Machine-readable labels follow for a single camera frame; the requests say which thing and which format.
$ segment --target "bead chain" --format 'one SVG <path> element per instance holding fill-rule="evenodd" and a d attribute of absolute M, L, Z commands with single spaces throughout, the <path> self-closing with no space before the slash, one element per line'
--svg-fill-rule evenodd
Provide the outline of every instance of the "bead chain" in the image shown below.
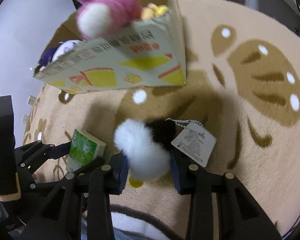
<path fill-rule="evenodd" d="M 167 121 L 167 120 L 171 120 L 171 121 L 175 122 L 175 124 L 176 124 L 177 126 L 180 126 L 180 127 L 182 127 L 182 128 L 186 128 L 187 130 L 190 130 L 190 129 L 187 128 L 186 126 L 180 124 L 180 123 L 191 123 L 191 122 L 194 122 L 194 123 L 196 123 L 196 124 L 198 124 L 198 125 L 200 125 L 201 127 L 204 128 L 203 124 L 200 123 L 200 122 L 197 121 L 197 120 L 174 120 L 174 119 L 171 119 L 171 118 L 167 118 L 166 121 Z"/>

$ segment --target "plush keychain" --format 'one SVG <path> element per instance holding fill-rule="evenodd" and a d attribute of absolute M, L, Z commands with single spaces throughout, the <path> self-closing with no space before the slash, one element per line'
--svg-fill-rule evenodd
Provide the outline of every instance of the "plush keychain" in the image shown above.
<path fill-rule="evenodd" d="M 128 158 L 132 187 L 156 181 L 170 170 L 169 150 L 175 133 L 175 122 L 164 119 L 154 122 L 127 119 L 117 127 L 114 143 Z"/>
<path fill-rule="evenodd" d="M 78 0 L 77 25 L 82 36 L 89 40 L 106 37 L 125 24 L 140 19 L 139 0 Z"/>
<path fill-rule="evenodd" d="M 143 8 L 141 13 L 142 20 L 152 20 L 154 17 L 163 16 L 168 11 L 168 6 L 159 5 L 156 6 L 154 3 L 149 3 L 147 7 Z"/>

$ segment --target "yellow graphic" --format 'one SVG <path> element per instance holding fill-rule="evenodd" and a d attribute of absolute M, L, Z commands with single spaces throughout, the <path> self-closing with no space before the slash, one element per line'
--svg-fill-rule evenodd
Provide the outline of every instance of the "yellow graphic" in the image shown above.
<path fill-rule="evenodd" d="M 143 80 L 142 80 L 142 78 L 140 78 L 139 75 L 134 74 L 134 73 L 129 73 L 129 74 L 125 77 L 124 81 L 129 82 L 129 83 L 131 83 L 131 84 L 136 84 L 136 83 L 139 83 L 139 82 L 141 82 L 141 81 L 143 81 Z"/>
<path fill-rule="evenodd" d="M 139 58 L 134 60 L 129 60 L 125 62 L 121 62 L 120 65 L 133 67 L 142 71 L 150 70 L 160 65 L 166 64 L 171 59 L 165 56 L 156 56 L 156 57 L 146 57 L 146 58 Z"/>
<path fill-rule="evenodd" d="M 57 80 L 53 83 L 49 83 L 49 85 L 52 85 L 54 87 L 65 87 L 66 83 L 63 80 Z"/>
<path fill-rule="evenodd" d="M 68 94 L 70 94 L 70 95 L 75 95 L 75 94 L 77 94 L 77 92 L 71 91 L 71 90 L 65 90 L 65 89 L 63 89 L 63 91 L 66 92 L 66 93 L 68 93 Z"/>
<path fill-rule="evenodd" d="M 80 73 L 94 87 L 115 87 L 115 72 L 112 68 L 92 68 Z"/>
<path fill-rule="evenodd" d="M 79 83 L 79 85 L 80 85 L 80 86 L 83 86 L 83 87 L 85 87 L 85 86 L 90 86 L 90 84 L 89 84 L 88 81 L 86 81 L 86 80 L 82 80 L 82 81 Z"/>
<path fill-rule="evenodd" d="M 92 86 L 92 84 L 89 83 L 89 80 L 86 80 L 86 77 L 82 75 L 69 77 L 69 79 L 79 86 Z"/>
<path fill-rule="evenodd" d="M 82 91 L 82 89 L 77 86 L 71 86 L 70 89 L 72 89 L 74 91 Z"/>
<path fill-rule="evenodd" d="M 183 77 L 182 70 L 180 68 L 180 65 L 160 74 L 158 76 L 159 79 L 162 81 L 165 81 L 167 83 L 173 84 L 173 85 L 184 85 L 185 79 Z"/>

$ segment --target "purple object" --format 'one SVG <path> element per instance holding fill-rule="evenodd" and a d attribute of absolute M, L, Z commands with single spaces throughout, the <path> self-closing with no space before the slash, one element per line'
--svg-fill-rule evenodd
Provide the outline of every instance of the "purple object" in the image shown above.
<path fill-rule="evenodd" d="M 52 61 L 52 57 L 55 54 L 55 52 L 57 51 L 57 49 L 60 47 L 62 43 L 60 43 L 58 46 L 56 47 L 51 47 L 45 50 L 45 52 L 42 54 L 42 57 L 39 60 L 39 65 L 40 66 L 46 66 L 48 65 L 51 61 Z"/>

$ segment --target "white plush foot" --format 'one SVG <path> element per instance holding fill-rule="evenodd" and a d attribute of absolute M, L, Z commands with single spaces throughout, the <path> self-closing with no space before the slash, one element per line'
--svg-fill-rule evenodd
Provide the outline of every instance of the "white plush foot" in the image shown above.
<path fill-rule="evenodd" d="M 77 24 L 85 36 L 97 38 L 112 24 L 110 8 L 103 3 L 91 3 L 80 14 Z"/>

